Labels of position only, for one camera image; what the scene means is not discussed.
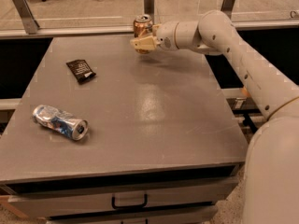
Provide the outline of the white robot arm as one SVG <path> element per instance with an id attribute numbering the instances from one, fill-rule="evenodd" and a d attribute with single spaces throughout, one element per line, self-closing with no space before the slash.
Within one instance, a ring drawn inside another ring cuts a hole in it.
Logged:
<path id="1" fill-rule="evenodd" d="M 245 162 L 242 224 L 299 224 L 299 88 L 248 44 L 223 12 L 151 25 L 136 50 L 189 49 L 223 55 L 266 119 Z"/>

